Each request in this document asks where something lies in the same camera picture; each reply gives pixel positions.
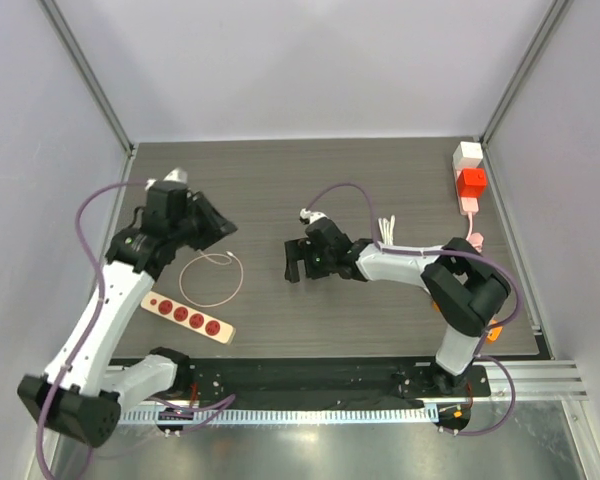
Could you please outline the red cube adapter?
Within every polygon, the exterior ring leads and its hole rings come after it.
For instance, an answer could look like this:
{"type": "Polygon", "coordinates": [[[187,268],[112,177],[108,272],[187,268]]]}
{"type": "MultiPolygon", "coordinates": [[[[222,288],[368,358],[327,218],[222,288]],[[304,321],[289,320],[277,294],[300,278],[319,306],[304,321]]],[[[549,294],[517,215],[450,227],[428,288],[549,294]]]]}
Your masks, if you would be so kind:
{"type": "Polygon", "coordinates": [[[479,199],[487,186],[487,174],[482,168],[462,169],[456,178],[456,188],[460,198],[479,199]]]}

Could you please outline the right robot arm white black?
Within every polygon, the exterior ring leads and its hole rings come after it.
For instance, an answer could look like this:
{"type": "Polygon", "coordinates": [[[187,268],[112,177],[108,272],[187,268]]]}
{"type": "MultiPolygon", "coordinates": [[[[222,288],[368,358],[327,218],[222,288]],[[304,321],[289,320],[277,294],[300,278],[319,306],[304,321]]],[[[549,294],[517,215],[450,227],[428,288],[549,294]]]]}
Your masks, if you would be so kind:
{"type": "Polygon", "coordinates": [[[334,221],[309,223],[305,235],[284,243],[284,278],[300,281],[299,264],[312,280],[337,275],[359,282],[389,281],[424,289],[437,305],[447,327],[425,383],[440,394],[456,394],[467,384],[487,327],[511,294],[511,284],[465,239],[410,250],[351,240],[334,221]]]}

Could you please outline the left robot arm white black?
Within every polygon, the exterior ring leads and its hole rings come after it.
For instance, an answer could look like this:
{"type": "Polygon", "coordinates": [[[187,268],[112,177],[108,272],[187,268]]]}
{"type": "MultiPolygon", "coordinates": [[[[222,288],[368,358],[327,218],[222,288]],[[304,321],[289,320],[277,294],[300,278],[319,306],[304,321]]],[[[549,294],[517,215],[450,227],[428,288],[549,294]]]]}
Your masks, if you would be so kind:
{"type": "Polygon", "coordinates": [[[105,444],[121,416],[156,394],[178,400],[192,387],[190,359],[157,347],[139,363],[107,375],[134,312],[183,247],[206,250],[235,233],[203,192],[158,180],[144,205],[116,233],[105,259],[93,259],[96,289],[60,352],[40,376],[26,375],[17,394],[38,423],[92,448],[105,444]]]}

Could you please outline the white cube adapter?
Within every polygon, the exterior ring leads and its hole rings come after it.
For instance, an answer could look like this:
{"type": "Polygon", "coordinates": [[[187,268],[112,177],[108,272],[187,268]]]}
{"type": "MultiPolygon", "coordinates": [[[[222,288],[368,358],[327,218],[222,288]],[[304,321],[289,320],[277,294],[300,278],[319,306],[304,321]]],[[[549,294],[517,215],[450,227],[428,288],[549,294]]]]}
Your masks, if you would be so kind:
{"type": "Polygon", "coordinates": [[[481,144],[461,141],[453,153],[452,164],[455,170],[478,168],[484,158],[481,144]]]}

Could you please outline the pink white power strip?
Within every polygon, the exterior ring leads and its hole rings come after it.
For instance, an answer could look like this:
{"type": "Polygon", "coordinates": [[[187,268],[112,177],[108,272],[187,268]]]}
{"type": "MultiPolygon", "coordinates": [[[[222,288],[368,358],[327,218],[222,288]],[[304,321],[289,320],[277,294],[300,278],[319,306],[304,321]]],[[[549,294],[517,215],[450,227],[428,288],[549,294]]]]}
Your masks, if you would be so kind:
{"type": "Polygon", "coordinates": [[[464,215],[464,216],[475,215],[479,212],[478,199],[473,198],[473,197],[461,197],[460,196],[459,187],[457,186],[457,180],[459,179],[460,175],[461,175],[461,170],[455,169],[454,170],[454,176],[455,176],[454,186],[455,186],[455,190],[456,190],[456,197],[457,197],[457,201],[458,201],[459,212],[461,215],[464,215]]]}

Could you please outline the orange power strip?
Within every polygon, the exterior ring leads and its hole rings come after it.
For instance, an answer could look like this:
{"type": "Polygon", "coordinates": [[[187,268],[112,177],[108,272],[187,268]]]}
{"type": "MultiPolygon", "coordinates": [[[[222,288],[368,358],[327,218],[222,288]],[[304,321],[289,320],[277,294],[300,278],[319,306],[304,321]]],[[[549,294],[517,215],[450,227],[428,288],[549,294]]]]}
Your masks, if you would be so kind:
{"type": "Polygon", "coordinates": [[[481,338],[491,344],[502,333],[501,326],[494,327],[496,321],[492,319],[493,313],[485,309],[475,310],[471,300],[443,297],[433,300],[432,305],[447,323],[442,341],[444,346],[474,349],[481,338]]]}

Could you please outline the beige power strip red sockets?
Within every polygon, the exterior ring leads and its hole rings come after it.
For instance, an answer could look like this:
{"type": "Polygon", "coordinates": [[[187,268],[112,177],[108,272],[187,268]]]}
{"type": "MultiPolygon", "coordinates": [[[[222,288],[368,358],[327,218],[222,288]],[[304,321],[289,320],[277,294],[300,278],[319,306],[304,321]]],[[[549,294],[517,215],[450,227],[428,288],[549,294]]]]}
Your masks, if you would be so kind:
{"type": "Polygon", "coordinates": [[[140,307],[223,345],[231,344],[236,333],[229,323],[153,291],[145,295],[140,307]]]}

